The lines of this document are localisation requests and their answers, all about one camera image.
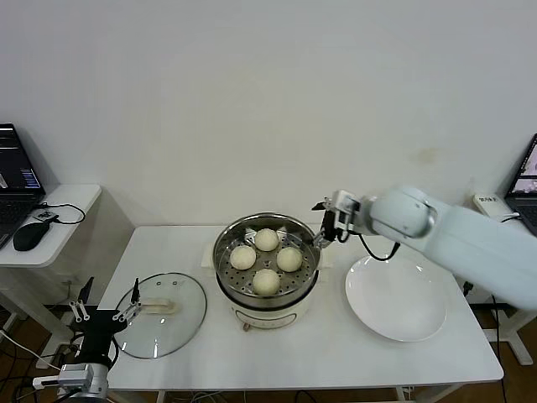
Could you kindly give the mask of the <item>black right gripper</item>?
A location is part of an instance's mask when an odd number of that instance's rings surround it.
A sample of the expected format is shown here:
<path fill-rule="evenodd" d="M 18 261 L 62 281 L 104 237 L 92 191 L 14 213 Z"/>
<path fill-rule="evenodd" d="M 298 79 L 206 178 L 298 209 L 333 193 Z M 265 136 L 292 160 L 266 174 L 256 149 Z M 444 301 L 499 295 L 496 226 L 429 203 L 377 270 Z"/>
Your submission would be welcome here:
<path fill-rule="evenodd" d="M 335 241 L 345 243 L 349 239 L 352 214 L 339 210 L 332 211 L 331 209 L 332 200 L 318 202 L 312 207 L 312 210 L 325 210 L 321 232 L 317 233 L 312 240 L 312 244 L 316 248 L 325 249 Z"/>

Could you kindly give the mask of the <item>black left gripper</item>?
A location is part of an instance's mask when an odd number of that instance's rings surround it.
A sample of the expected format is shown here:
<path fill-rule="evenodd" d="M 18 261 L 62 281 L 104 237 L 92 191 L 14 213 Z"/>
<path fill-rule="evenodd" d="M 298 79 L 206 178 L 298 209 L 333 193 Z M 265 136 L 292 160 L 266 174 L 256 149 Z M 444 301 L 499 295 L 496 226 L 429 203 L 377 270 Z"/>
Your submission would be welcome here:
<path fill-rule="evenodd" d="M 70 302 L 70 309 L 76 322 L 81 323 L 83 341 L 80 353 L 75 357 L 76 364 L 112 365 L 109 350 L 114 335 L 126 329 L 126 322 L 139 313 L 141 308 L 139 278 L 136 278 L 127 308 L 119 310 L 97 309 L 90 315 L 86 310 L 86 303 L 91 293 L 93 277 L 90 277 L 81 288 L 78 297 Z"/>

